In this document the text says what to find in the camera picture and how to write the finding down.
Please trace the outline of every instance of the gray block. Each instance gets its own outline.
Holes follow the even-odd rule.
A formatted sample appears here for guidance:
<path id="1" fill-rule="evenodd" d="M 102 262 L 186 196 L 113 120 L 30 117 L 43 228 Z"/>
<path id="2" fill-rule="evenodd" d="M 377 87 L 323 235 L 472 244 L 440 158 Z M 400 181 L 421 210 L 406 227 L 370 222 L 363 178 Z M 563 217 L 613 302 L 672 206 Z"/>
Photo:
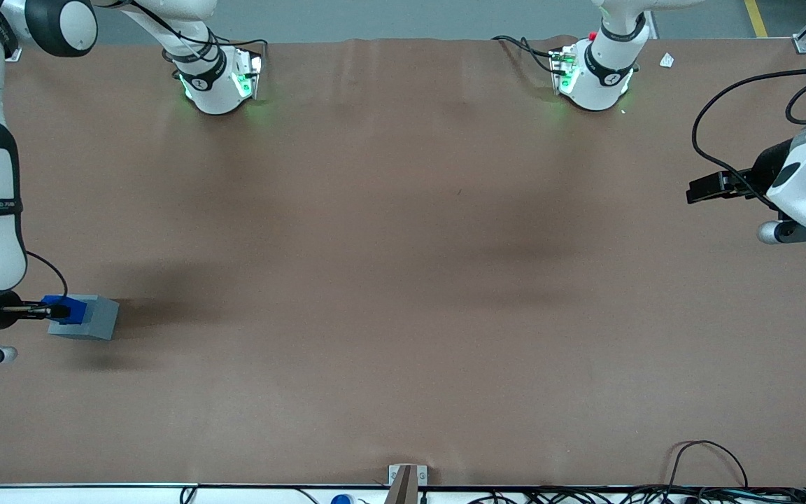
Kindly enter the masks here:
<path id="1" fill-rule="evenodd" d="M 114 337 L 114 325 L 118 321 L 120 305 L 102 296 L 70 294 L 70 297 L 86 303 L 83 323 L 49 322 L 48 334 L 71 340 L 110 341 Z"/>

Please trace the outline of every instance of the gray floor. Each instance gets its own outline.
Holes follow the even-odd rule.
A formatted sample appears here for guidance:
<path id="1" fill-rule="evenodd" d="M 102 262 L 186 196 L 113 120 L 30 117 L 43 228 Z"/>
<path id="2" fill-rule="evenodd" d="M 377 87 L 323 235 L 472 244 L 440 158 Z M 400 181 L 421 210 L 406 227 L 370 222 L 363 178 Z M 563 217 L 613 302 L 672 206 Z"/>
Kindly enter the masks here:
<path id="1" fill-rule="evenodd" d="M 771 36 L 786 37 L 806 23 L 804 0 L 757 0 Z M 114 10 L 99 9 L 100 41 L 153 43 Z M 743 0 L 706 0 L 655 14 L 664 39 L 754 37 Z M 599 10 L 589 0 L 437 0 L 362 2 L 222 0 L 209 25 L 236 39 L 337 42 L 346 39 L 489 39 L 501 33 L 547 39 L 597 29 Z"/>

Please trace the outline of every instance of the blue clamp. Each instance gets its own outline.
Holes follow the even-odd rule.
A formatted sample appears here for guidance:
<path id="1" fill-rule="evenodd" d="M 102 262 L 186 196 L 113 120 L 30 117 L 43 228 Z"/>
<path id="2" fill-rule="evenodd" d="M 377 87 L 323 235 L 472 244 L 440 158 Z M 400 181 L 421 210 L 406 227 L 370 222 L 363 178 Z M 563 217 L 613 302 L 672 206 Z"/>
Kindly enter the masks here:
<path id="1" fill-rule="evenodd" d="M 83 319 L 86 317 L 86 303 L 71 299 L 71 297 L 65 297 L 64 300 L 61 300 L 61 296 L 45 296 L 42 297 L 42 303 L 69 307 L 70 315 L 64 318 L 48 318 L 54 322 L 61 323 L 61 325 L 83 323 Z"/>

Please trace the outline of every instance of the yellow floor line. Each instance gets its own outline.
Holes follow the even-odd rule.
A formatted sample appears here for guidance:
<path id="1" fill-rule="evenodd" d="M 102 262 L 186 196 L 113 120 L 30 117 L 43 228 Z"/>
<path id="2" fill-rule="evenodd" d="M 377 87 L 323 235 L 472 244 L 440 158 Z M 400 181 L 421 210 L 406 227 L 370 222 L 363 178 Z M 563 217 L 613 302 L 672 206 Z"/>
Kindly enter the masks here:
<path id="1" fill-rule="evenodd" d="M 756 0 L 745 0 L 745 9 L 748 10 L 751 26 L 754 28 L 754 36 L 767 37 L 767 27 L 764 26 L 764 19 L 761 19 L 761 10 L 758 9 L 758 2 Z"/>

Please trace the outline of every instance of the brown tabletop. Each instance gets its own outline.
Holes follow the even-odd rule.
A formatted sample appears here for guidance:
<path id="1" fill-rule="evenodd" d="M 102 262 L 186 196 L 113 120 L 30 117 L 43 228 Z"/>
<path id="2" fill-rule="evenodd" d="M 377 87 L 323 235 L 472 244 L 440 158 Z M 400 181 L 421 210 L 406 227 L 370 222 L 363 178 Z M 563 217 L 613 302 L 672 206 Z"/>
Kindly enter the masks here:
<path id="1" fill-rule="evenodd" d="M 122 313 L 112 342 L 0 332 L 20 351 L 0 482 L 370 482 L 407 461 L 435 484 L 645 484 L 711 438 L 752 485 L 806 485 L 806 244 L 759 243 L 760 204 L 684 199 L 716 169 L 698 109 L 806 57 L 655 41 L 594 114 L 510 50 L 276 45 L 262 101 L 218 118 L 156 48 L 25 53 L 24 238 Z M 798 131 L 804 82 L 724 99 L 704 146 L 749 166 Z M 57 290 L 36 262 L 18 289 Z M 678 482 L 736 479 L 697 449 Z"/>

